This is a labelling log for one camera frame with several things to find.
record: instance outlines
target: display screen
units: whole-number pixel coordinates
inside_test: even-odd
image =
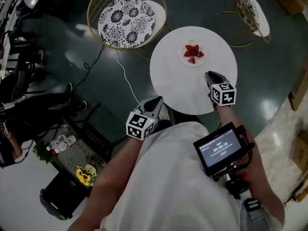
[[[239,141],[233,131],[228,132],[213,139],[211,142],[199,147],[201,154],[208,167],[220,162],[241,148]]]

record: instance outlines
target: hand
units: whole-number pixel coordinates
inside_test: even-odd
[[[8,140],[10,140],[10,141],[13,140],[13,139],[15,139],[15,136],[14,136],[14,134],[9,130],[9,127],[8,127],[8,124],[7,124],[6,121],[4,122],[4,125],[5,125],[5,127],[7,128],[7,131],[8,131],[8,132],[4,131],[5,137],[6,137]]]

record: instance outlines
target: white round table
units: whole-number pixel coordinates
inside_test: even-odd
[[[205,53],[205,62],[189,67],[180,61],[178,49],[197,40]],[[205,72],[224,75],[235,86],[237,65],[231,48],[216,33],[197,26],[178,28],[164,36],[155,47],[150,75],[155,91],[172,109],[188,115],[203,115],[214,111],[207,96],[209,89]]]

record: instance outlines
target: water bottle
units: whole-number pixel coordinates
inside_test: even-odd
[[[69,136],[64,140],[62,143],[58,145],[57,148],[54,149],[56,153],[65,151],[68,147],[70,147],[72,144],[76,142],[76,137],[74,135]]]
[[[65,140],[66,140],[66,136],[64,134],[60,135],[58,138],[50,142],[50,145],[46,147],[47,151],[57,148],[59,144]]]

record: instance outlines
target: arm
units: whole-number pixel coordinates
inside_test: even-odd
[[[229,106],[219,106],[217,105],[217,110],[219,112],[220,120],[223,125],[233,122],[235,127],[242,125],[239,119],[236,117],[232,108]],[[261,155],[255,142],[254,138],[247,131],[247,137],[249,142],[254,142],[256,146],[252,149],[252,159],[251,163],[247,168],[243,169],[242,172],[247,172],[248,177],[245,179],[249,183],[249,190],[253,198],[259,200],[261,204],[266,207],[269,212],[277,218],[282,226],[284,225],[284,208],[277,197],[277,195],[270,188],[269,182],[267,180],[265,170],[262,164]],[[243,164],[248,161],[248,155],[244,156],[238,160],[238,164]]]
[[[15,138],[14,134],[8,129],[8,125],[6,122],[4,122],[8,133],[4,132],[4,135],[7,137],[7,139],[11,142],[12,146],[13,146],[13,158],[14,160],[16,160],[17,158],[21,157],[21,155],[23,154],[23,150],[21,149],[20,144],[18,143],[17,139]]]
[[[93,231],[100,227],[102,219],[112,212],[125,190],[142,143],[131,138],[108,163],[95,181],[81,216],[70,226],[69,231]]]

